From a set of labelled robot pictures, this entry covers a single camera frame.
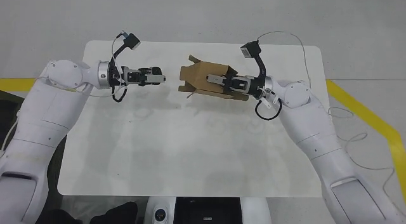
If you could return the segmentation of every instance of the wire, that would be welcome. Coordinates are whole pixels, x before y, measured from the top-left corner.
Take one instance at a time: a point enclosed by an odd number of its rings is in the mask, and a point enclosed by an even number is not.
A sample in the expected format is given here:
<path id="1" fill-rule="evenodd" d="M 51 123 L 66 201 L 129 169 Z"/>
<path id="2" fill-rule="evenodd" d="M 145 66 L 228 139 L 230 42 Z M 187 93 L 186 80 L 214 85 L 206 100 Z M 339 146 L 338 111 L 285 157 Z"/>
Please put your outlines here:
<path id="1" fill-rule="evenodd" d="M 117 89 L 117 91 L 114 91 L 114 88 L 115 88 L 115 87 L 112 86 L 112 94 L 111 94 L 111 96 L 113 96 L 113 100 L 115 100 L 116 102 L 121 102 L 122 99 L 125 97 L 125 95 L 126 95 L 126 93 L 127 93 L 127 84 L 124 83 L 124 92 L 123 92 L 123 94 L 121 95 L 121 97 L 120 97 L 119 99 L 116 99 L 116 98 L 115 98 L 115 94 L 122 88 L 121 84 L 122 84 L 122 82 L 124 81 L 124 80 L 122 79 L 122 76 L 121 76 L 121 73 L 120 73 L 120 70 L 119 70 L 120 67 L 119 67 L 119 65 L 117 64 L 117 61 L 115 60 L 116 56 L 117 56 L 119 53 L 116 52 L 117 54 L 116 54 L 116 55 L 114 54 L 114 43 L 115 43 L 115 41 L 116 41 L 120 36 L 122 36 L 122 34 L 119 34 L 118 36 L 116 36 L 116 37 L 114 38 L 114 40 L 113 40 L 113 43 L 112 43 L 112 59 L 113 59 L 113 61 L 114 61 L 114 65 L 115 65 L 115 67 L 116 67 L 116 69 L 117 69 L 117 71 L 118 71 L 118 73 L 119 73 L 119 76 L 120 76 L 120 85 L 119 85 L 119 88 Z M 121 46 L 121 47 L 119 48 L 120 52 L 121 52 L 124 48 L 125 48 L 125 46 Z"/>
<path id="2" fill-rule="evenodd" d="M 14 127 L 17 125 L 17 122 L 18 122 L 18 116 L 17 116 L 17 119 L 15 120 L 14 124 L 13 124 L 13 125 L 11 126 L 11 128 L 8 130 L 6 137 L 4 138 L 3 145 L 1 146 L 1 149 L 0 149 L 0 158 L 1 158 L 1 157 L 3 156 L 3 154 L 4 154 L 4 150 L 5 150 L 5 148 L 6 148 L 6 144 L 7 144 L 8 138 L 10 137 L 10 134 L 11 134 L 11 132 L 13 131 Z"/>
<path id="3" fill-rule="evenodd" d="M 346 111 L 346 112 L 348 112 L 349 114 L 351 114 L 351 116 L 350 116 L 350 117 L 341 117 L 341 116 L 332 115 L 332 114 L 331 114 L 331 110 L 332 110 L 332 109 L 339 109 L 339 110 Z M 354 116 L 355 116 L 354 113 L 351 112 L 350 110 L 343 109 L 343 108 L 340 108 L 340 107 L 331 107 L 331 108 L 328 109 L 327 113 L 328 113 L 329 115 L 331 115 L 332 117 L 337 117 L 337 118 L 351 118 L 351 117 L 354 117 Z M 384 192 L 385 195 L 390 199 L 390 196 L 388 195 L 388 193 L 387 193 L 387 191 L 386 191 L 386 184 L 389 182 L 389 180 L 390 180 L 390 179 L 392 178 L 392 176 L 395 174 L 395 169 L 394 169 L 394 167 L 393 167 L 393 166 L 392 166 L 392 167 L 384 167 L 384 168 L 371 168 L 371 167 L 367 167 L 367 166 L 364 166 L 364 165 L 359 164 L 359 163 L 358 163 L 357 161 L 355 161 L 355 160 L 352 158 L 352 156 L 348 153 L 348 146 L 350 145 L 350 143 L 351 143 L 351 142 L 357 142 L 357 141 L 361 141 L 361 140 L 366 139 L 366 138 L 368 137 L 368 133 L 367 133 L 367 132 L 359 133 L 359 134 L 353 136 L 352 138 L 350 138 L 349 140 L 345 140 L 345 139 L 341 138 L 341 137 L 338 136 L 338 135 L 337 135 L 337 137 L 338 137 L 340 140 L 342 140 L 342 141 L 345 142 L 345 144 L 344 144 L 344 151 L 347 153 L 347 155 L 348 155 L 348 157 L 350 158 L 350 160 L 351 160 L 355 165 L 357 165 L 358 167 L 363 168 L 363 169 L 367 169 L 367 170 L 373 170 L 373 171 L 387 170 L 387 169 L 390 169 L 390 170 L 391 170 L 390 175 L 388 176 L 388 178 L 385 180 L 385 182 L 384 182 L 383 185 L 382 185 L 382 190 L 383 190 L 383 192 Z M 392 204 L 394 205 L 394 207 L 395 207 L 404 217 L 406 217 L 406 214 L 405 214 L 392 200 L 391 200 L 391 202 L 392 202 Z"/>
<path id="4" fill-rule="evenodd" d="M 285 31 L 271 31 L 271 32 L 267 32 L 267 33 L 265 33 L 265 34 L 261 34 L 256 40 L 259 42 L 259 38 L 261 38 L 261 37 L 263 37 L 263 36 L 265 36 L 265 35 L 267 35 L 267 34 L 272 34 L 272 33 L 289 34 L 289 35 L 291 35 L 291 36 L 294 36 L 297 40 L 299 40 L 300 45 L 302 46 L 302 50 L 303 50 L 303 59 L 304 59 L 304 65 L 305 65 L 304 67 L 306 67 L 306 74 L 307 74 L 307 78 L 308 78 L 308 80 L 309 80 L 309 87 L 311 88 L 311 79 L 310 79 L 309 70 L 308 70 L 308 68 L 307 68 L 307 61 L 306 61 L 306 51 L 305 51 L 305 47 L 304 47 L 304 45 L 303 45 L 302 40 L 300 40 L 300 38 L 299 38 L 298 36 L 296 36 L 296 35 L 294 35 L 294 34 L 291 34 L 291 33 L 289 33 L 289 32 L 285 32 Z"/>
<path id="5" fill-rule="evenodd" d="M 274 120 L 275 118 L 278 117 L 278 115 L 280 114 L 280 111 L 282 110 L 282 101 L 280 99 L 278 99 L 278 101 L 279 101 L 279 109 L 278 109 L 278 112 L 273 117 L 265 118 L 265 117 L 263 117 L 262 115 L 259 114 L 258 107 L 262 103 L 261 100 L 255 106 L 255 114 L 262 120 L 266 120 L 266 121 Z"/>

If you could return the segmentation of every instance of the black cable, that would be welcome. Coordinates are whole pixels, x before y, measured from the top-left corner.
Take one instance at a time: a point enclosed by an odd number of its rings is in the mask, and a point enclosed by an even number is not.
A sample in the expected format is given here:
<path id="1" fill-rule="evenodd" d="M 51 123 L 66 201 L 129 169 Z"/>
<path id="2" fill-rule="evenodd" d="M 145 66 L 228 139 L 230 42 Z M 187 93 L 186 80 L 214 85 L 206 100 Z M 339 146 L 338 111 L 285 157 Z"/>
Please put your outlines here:
<path id="1" fill-rule="evenodd" d="M 121 95 L 121 97 L 120 97 L 119 99 L 117 99 L 117 98 L 115 97 L 114 91 L 115 91 L 114 86 L 112 86 L 113 100 L 114 100 L 115 102 L 121 102 L 122 99 L 125 97 L 125 95 L 126 95 L 126 93 L 127 93 L 127 88 L 124 88 L 124 92 L 123 92 L 123 94 Z"/>
<path id="2" fill-rule="evenodd" d="M 262 103 L 261 100 L 255 106 L 255 114 L 262 120 L 266 120 L 266 121 L 274 120 L 275 118 L 278 117 L 278 115 L 280 114 L 280 111 L 282 110 L 282 101 L 280 99 L 278 99 L 278 101 L 279 101 L 279 109 L 278 109 L 278 112 L 276 113 L 276 115 L 274 115 L 273 117 L 265 118 L 258 113 L 258 107 Z"/>

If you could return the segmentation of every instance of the cardboard flap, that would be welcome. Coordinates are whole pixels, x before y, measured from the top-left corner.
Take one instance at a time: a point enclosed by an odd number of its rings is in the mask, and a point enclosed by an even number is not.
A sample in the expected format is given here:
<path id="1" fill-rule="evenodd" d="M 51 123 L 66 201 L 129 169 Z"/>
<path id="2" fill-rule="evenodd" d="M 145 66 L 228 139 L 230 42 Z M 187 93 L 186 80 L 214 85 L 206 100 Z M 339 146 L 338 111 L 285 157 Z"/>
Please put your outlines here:
<path id="1" fill-rule="evenodd" d="M 249 96 L 242 93 L 233 93 L 231 99 L 238 101 L 248 101 Z"/>
<path id="2" fill-rule="evenodd" d="M 199 65 L 199 63 L 195 63 L 194 65 L 180 67 L 179 79 L 193 84 L 196 73 L 199 71 Z"/>
<path id="3" fill-rule="evenodd" d="M 195 90 L 196 88 L 187 82 L 185 82 L 184 86 L 178 86 L 179 92 L 194 92 Z"/>
<path id="4" fill-rule="evenodd" d="M 194 93 L 199 93 L 201 95 L 220 97 L 223 99 L 231 99 L 233 97 L 232 95 L 226 95 L 224 93 L 216 93 L 216 92 L 210 92 L 210 91 L 200 90 L 200 89 L 196 89 L 196 91 L 194 91 Z"/>
<path id="5" fill-rule="evenodd" d="M 193 63 L 199 63 L 200 62 L 199 59 L 197 59 L 196 57 L 194 57 L 192 55 L 189 55 L 189 61 L 192 61 Z"/>

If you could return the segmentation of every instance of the gray floor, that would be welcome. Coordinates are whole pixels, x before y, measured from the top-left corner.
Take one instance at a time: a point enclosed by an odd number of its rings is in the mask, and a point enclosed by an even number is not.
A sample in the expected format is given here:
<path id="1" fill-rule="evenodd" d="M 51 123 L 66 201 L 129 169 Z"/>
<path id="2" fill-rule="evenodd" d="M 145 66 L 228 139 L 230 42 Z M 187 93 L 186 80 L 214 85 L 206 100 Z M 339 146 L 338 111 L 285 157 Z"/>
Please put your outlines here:
<path id="1" fill-rule="evenodd" d="M 112 39 L 121 29 L 144 41 L 202 43 L 245 43 L 286 30 L 318 46 L 326 78 L 351 79 L 338 84 L 405 139 L 406 81 L 389 81 L 406 79 L 405 15 L 406 0 L 0 0 L 0 77 L 38 76 L 49 59 L 81 60 L 88 41 Z M 288 36 L 268 36 L 262 43 L 297 44 Z M 363 122 L 334 124 L 342 136 L 368 130 L 368 140 L 350 148 L 359 161 L 391 164 L 385 139 Z M 378 185 L 387 177 L 379 171 L 365 175 Z M 388 192 L 405 210 L 396 178 Z M 66 198 L 64 206 L 80 215 L 77 209 L 91 208 L 87 200 Z M 98 211 L 120 200 L 126 199 L 98 201 Z M 268 203 L 274 223 L 333 223 L 321 199 Z"/>

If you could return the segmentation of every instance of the black panel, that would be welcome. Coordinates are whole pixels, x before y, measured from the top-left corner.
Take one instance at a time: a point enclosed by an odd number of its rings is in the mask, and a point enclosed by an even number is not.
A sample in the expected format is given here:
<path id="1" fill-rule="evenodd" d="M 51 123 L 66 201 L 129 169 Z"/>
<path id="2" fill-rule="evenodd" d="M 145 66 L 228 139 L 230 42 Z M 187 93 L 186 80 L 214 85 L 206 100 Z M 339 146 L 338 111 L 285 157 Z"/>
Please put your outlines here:
<path id="1" fill-rule="evenodd" d="M 177 197 L 174 224 L 242 224 L 239 197 Z"/>

